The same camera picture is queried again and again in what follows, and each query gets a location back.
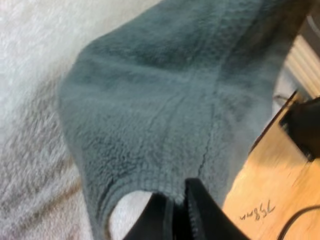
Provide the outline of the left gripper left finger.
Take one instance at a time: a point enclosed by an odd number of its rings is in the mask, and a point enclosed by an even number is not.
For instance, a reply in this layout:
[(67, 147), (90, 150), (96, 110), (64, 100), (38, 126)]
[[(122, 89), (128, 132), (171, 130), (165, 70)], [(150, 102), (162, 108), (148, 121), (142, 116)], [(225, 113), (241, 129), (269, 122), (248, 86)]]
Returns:
[(174, 202), (152, 194), (142, 214), (124, 240), (173, 240)]

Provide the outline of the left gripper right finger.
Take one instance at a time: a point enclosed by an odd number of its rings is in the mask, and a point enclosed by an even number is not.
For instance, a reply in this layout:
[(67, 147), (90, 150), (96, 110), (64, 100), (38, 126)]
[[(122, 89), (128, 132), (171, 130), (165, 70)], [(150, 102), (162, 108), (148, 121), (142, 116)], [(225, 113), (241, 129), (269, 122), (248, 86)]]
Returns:
[(186, 203), (194, 240), (239, 240), (241, 231), (230, 221), (198, 178), (185, 181)]

